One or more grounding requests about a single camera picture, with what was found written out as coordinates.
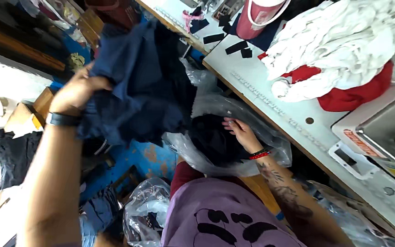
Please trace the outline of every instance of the tattoo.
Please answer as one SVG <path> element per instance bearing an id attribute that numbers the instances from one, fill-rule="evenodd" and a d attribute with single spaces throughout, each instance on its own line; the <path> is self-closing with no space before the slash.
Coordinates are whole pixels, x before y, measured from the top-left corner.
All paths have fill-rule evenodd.
<path id="1" fill-rule="evenodd" d="M 275 171 L 274 169 L 270 170 L 270 168 L 264 163 L 258 164 L 258 167 L 261 174 L 268 183 L 271 191 L 277 194 L 279 200 L 288 208 L 288 210 L 292 211 L 295 216 L 301 218 L 309 218 L 313 216 L 312 210 L 310 210 L 308 207 L 298 204 L 298 195 L 294 189 L 289 186 L 271 186 L 273 183 L 278 184 L 278 182 L 284 182 L 284 178 L 278 171 Z"/>
<path id="2" fill-rule="evenodd" d="M 313 212 L 310 210 L 310 208 L 301 206 L 297 203 L 298 195 L 294 189 L 290 188 L 289 186 L 280 186 L 274 188 L 274 190 L 281 201 L 287 205 L 294 214 L 302 218 L 309 218 L 313 216 Z"/>
<path id="3" fill-rule="evenodd" d="M 261 174 L 263 175 L 263 177 L 265 177 L 266 181 L 269 182 L 269 180 L 272 179 L 277 184 L 278 181 L 284 182 L 283 177 L 278 171 L 275 171 L 274 169 L 269 170 L 269 168 L 267 168 L 265 164 L 259 164 L 259 167 L 261 168 Z"/>

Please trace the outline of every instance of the white table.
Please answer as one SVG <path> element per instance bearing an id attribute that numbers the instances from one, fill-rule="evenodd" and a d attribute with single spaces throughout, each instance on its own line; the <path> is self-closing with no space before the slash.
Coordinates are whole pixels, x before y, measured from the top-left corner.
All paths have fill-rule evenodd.
<path id="1" fill-rule="evenodd" d="M 327 152 L 339 141 L 332 133 L 331 125 L 346 112 L 326 112 L 316 99 L 287 103 L 274 98 L 271 84 L 267 81 L 267 69 L 257 58 L 263 53 L 261 49 L 249 43 L 252 49 L 252 58 L 249 59 L 243 59 L 240 51 L 226 54 L 226 48 L 240 41 L 242 39 L 237 36 L 228 35 L 212 49 L 204 59 L 204 65 L 330 177 L 353 193 L 356 199 L 368 203 L 395 227 L 395 194 L 388 196 L 384 192 L 385 187 L 395 190 L 395 180 L 384 171 L 376 172 L 373 178 L 359 180 Z M 308 117 L 313 118 L 312 124 L 306 123 Z"/>
<path id="2" fill-rule="evenodd" d="M 193 12 L 193 8 L 190 8 L 185 3 L 180 0 L 136 0 L 143 8 L 150 11 L 158 20 L 161 21 L 162 24 L 166 25 L 168 28 L 175 32 L 179 32 L 187 37 L 187 42 L 196 48 L 198 51 L 202 52 L 204 55 L 207 55 L 211 49 L 213 49 L 219 42 L 212 42 L 208 44 L 204 44 L 203 38 L 210 35 L 224 33 L 222 31 L 223 27 L 219 27 L 219 22 L 212 18 L 213 11 L 208 11 L 207 14 L 204 15 L 204 19 L 206 19 L 209 24 L 197 31 L 194 34 L 187 33 L 185 31 L 185 21 L 182 18 L 182 11 L 187 10 L 189 13 Z M 222 4 L 223 0 L 219 0 L 217 6 L 213 9 L 216 10 L 217 7 Z M 237 14 L 234 15 L 230 24 L 234 23 L 234 20 L 237 17 Z"/>

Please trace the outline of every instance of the orange label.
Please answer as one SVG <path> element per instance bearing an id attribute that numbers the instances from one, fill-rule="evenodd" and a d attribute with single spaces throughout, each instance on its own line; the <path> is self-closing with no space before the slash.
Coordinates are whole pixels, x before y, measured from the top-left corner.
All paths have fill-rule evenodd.
<path id="1" fill-rule="evenodd" d="M 352 140 L 356 145 L 358 145 L 358 147 L 360 149 L 362 149 L 367 155 L 370 156 L 378 156 L 377 153 L 375 151 L 373 151 L 369 146 L 367 146 L 363 141 L 361 141 L 361 139 L 359 139 L 359 137 L 357 137 L 353 131 L 349 130 L 349 129 L 345 129 L 344 130 L 344 134 L 350 138 L 350 140 Z"/>

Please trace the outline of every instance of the black watch strap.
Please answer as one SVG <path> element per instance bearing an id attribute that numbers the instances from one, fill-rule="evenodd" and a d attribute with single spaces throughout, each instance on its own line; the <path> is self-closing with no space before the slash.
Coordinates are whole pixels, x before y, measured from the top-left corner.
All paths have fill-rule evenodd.
<path id="1" fill-rule="evenodd" d="M 81 119 L 79 116 L 49 113 L 45 122 L 56 126 L 79 126 Z"/>

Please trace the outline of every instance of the black fabric strip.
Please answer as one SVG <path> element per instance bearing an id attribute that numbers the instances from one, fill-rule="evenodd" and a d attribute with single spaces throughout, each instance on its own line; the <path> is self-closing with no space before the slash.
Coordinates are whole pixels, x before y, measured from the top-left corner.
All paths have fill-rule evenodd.
<path id="1" fill-rule="evenodd" d="M 206 36 L 204 37 L 204 44 L 221 41 L 223 40 L 224 37 L 225 37 L 224 33 Z"/>
<path id="2" fill-rule="evenodd" d="M 241 49 L 248 48 L 248 43 L 246 41 L 240 41 L 237 44 L 234 44 L 225 49 L 227 55 L 231 53 L 235 53 L 236 51 L 240 51 Z"/>
<path id="3" fill-rule="evenodd" d="M 230 21 L 230 15 L 225 14 L 219 17 L 219 26 L 226 26 L 228 22 Z"/>
<path id="4" fill-rule="evenodd" d="M 210 23 L 206 20 L 192 20 L 191 21 L 191 27 L 190 27 L 190 33 L 195 33 L 199 30 L 201 30 L 202 28 L 208 26 Z"/>
<path id="5" fill-rule="evenodd" d="M 195 9 L 195 11 L 193 11 L 193 13 L 191 13 L 190 15 L 192 15 L 192 16 L 199 16 L 201 12 L 202 12 L 202 7 L 199 6 L 199 7 L 197 7 L 197 8 Z"/>
<path id="6" fill-rule="evenodd" d="M 249 48 L 248 49 L 243 49 L 240 52 L 242 53 L 242 57 L 244 59 L 252 58 L 252 51 L 251 51 L 251 49 L 249 49 Z"/>
<path id="7" fill-rule="evenodd" d="M 231 30 L 231 25 L 230 25 L 230 24 L 225 25 L 225 26 L 223 27 L 222 30 L 223 30 L 224 32 L 226 32 L 226 33 L 229 33 L 230 30 Z"/>

